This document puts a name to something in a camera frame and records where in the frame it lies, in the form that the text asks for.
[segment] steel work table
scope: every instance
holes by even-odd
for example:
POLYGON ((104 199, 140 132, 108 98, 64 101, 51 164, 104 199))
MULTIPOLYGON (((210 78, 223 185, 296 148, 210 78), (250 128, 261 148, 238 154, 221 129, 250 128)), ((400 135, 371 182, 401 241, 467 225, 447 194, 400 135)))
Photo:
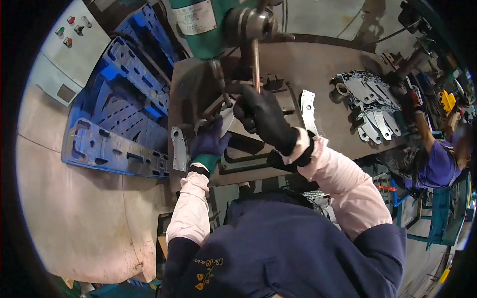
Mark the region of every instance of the steel work table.
MULTIPOLYGON (((339 46, 297 42, 261 44, 259 51, 261 76, 266 77, 270 73, 283 78, 285 82, 290 81, 297 100, 303 89, 316 94, 315 124, 318 133, 329 139, 330 148, 355 160, 405 143, 402 137, 393 137, 391 142, 380 145, 363 142, 357 133, 351 133, 351 123, 348 121, 350 108, 345 103, 332 102, 329 96, 334 88, 329 82, 337 73, 349 70, 387 73, 390 68, 378 55, 339 46)), ((237 52, 222 62, 226 77, 237 65, 237 52)), ((198 115, 219 95, 218 84, 213 80, 208 64, 194 58, 176 63, 170 93, 169 133, 174 125, 195 123, 199 119, 198 115)), ((172 158, 174 148, 171 139, 168 152, 172 158)), ((173 170, 172 163, 169 166, 171 189, 178 191, 180 178, 185 173, 173 170)), ((219 175, 216 171, 209 186, 236 184, 288 173, 270 167, 226 175, 219 175)))

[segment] label on motor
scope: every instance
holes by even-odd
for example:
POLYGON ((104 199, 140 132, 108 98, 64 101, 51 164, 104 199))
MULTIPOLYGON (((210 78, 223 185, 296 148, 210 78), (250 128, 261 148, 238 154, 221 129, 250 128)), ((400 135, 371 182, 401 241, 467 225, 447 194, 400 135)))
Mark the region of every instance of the label on motor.
POLYGON ((172 10, 185 35, 201 34, 217 28, 211 0, 172 10))

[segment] gloved hand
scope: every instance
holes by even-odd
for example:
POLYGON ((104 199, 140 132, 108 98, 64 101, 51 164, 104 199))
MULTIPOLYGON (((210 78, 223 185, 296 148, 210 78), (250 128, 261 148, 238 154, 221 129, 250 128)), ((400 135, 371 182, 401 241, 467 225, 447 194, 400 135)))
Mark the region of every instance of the gloved hand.
POLYGON ((227 132, 220 138, 221 128, 222 116, 217 115, 210 126, 199 127, 197 137, 191 148, 192 163, 203 164, 210 174, 214 171, 215 164, 224 153, 228 141, 232 137, 232 135, 227 132))
POLYGON ((291 154, 299 132, 285 121, 273 93, 262 89, 259 94, 252 86, 237 83, 228 85, 226 92, 242 95, 235 103, 234 114, 248 133, 257 133, 284 156, 291 154))

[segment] selector switch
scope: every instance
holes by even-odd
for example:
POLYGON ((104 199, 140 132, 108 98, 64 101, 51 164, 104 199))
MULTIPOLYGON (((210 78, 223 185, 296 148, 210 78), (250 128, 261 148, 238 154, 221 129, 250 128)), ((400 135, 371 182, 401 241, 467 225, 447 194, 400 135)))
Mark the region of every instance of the selector switch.
POLYGON ((65 46, 67 46, 68 48, 71 48, 73 46, 73 39, 67 37, 63 40, 63 43, 65 46))
POLYGON ((93 24, 91 24, 91 22, 88 20, 86 16, 82 16, 81 19, 83 20, 83 22, 86 24, 88 28, 91 28, 93 26, 93 24))
POLYGON ((83 36, 83 29, 84 29, 84 26, 76 26, 74 28, 74 31, 78 33, 79 36, 83 36))

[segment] control panel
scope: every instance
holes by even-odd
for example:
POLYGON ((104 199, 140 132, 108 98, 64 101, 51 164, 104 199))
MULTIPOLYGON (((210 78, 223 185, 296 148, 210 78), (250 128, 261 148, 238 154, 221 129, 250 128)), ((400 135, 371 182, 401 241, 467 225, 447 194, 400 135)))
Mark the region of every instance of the control panel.
POLYGON ((76 91, 86 85, 110 41, 83 1, 74 0, 44 41, 30 82, 68 106, 76 91))

